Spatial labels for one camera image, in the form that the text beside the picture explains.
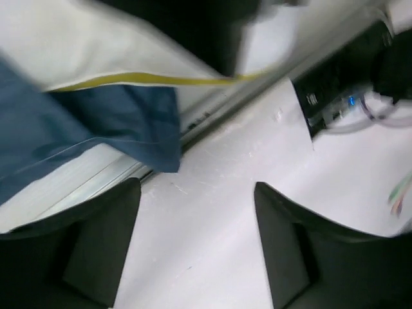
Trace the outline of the white pillow yellow edge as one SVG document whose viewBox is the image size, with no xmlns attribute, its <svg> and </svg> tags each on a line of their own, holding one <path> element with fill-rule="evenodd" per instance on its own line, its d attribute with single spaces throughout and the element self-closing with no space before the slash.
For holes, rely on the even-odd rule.
<svg viewBox="0 0 412 309">
<path fill-rule="evenodd" d="M 256 78 L 287 56 L 260 73 L 224 77 L 159 29 L 104 1 L 1 2 L 1 58 L 46 91 L 219 86 Z"/>
</svg>

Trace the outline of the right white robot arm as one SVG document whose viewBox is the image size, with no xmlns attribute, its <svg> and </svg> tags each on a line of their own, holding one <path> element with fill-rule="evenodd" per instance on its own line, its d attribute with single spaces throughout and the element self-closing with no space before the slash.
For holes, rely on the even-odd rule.
<svg viewBox="0 0 412 309">
<path fill-rule="evenodd" d="M 159 29 L 224 77 L 260 73 L 293 48 L 308 1 L 104 1 Z"/>
</svg>

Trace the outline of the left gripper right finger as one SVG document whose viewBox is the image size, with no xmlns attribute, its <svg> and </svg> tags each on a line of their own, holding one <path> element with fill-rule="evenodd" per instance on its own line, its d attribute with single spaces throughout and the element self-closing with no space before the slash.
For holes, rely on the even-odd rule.
<svg viewBox="0 0 412 309">
<path fill-rule="evenodd" d="M 254 188 L 259 236 L 274 308 L 410 308 L 411 234 L 353 230 Z"/>
</svg>

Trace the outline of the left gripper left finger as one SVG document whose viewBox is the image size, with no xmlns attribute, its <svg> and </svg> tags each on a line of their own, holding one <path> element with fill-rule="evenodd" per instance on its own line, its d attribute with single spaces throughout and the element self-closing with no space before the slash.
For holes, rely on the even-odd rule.
<svg viewBox="0 0 412 309">
<path fill-rule="evenodd" d="M 137 178 L 1 235 L 2 308 L 111 308 L 135 227 Z"/>
</svg>

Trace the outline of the blue letter print pillowcase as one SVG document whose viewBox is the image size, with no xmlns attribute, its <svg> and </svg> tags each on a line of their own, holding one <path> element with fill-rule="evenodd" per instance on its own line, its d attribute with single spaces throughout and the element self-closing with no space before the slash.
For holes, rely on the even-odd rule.
<svg viewBox="0 0 412 309">
<path fill-rule="evenodd" d="M 180 167 L 180 114 L 170 87 L 41 92 L 1 61 L 1 201 L 98 144 L 155 171 Z"/>
</svg>

